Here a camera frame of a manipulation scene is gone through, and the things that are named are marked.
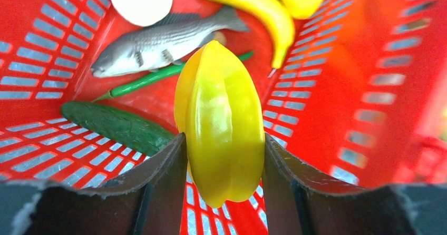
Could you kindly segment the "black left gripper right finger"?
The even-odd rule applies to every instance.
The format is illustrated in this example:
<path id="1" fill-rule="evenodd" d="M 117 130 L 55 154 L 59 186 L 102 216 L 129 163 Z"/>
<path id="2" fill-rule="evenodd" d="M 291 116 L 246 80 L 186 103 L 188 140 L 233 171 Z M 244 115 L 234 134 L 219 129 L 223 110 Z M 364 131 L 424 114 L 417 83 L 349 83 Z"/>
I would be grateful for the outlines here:
<path id="1" fill-rule="evenodd" d="M 362 188 L 323 173 L 265 136 L 270 234 L 446 234 L 446 185 Z"/>

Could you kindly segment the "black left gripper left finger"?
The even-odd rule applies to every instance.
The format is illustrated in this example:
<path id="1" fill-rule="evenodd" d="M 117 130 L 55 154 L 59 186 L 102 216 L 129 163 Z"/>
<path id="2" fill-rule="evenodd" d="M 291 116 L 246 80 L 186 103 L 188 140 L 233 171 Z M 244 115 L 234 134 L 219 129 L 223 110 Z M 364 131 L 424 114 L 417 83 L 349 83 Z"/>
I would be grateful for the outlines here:
<path id="1" fill-rule="evenodd" d="M 179 234 L 186 137 L 100 187 L 51 180 L 1 183 L 1 234 Z"/>

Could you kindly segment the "yellow toy starfruit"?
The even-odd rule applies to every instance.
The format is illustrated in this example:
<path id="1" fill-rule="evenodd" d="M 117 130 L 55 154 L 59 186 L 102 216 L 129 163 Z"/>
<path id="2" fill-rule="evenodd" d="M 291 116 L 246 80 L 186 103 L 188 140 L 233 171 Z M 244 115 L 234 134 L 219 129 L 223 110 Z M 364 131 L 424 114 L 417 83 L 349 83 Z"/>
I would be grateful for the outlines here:
<path id="1" fill-rule="evenodd" d="M 217 41 L 202 46 L 179 75 L 173 112 L 204 202 L 219 208 L 248 200 L 264 169 L 265 131 L 260 99 L 242 61 Z"/>

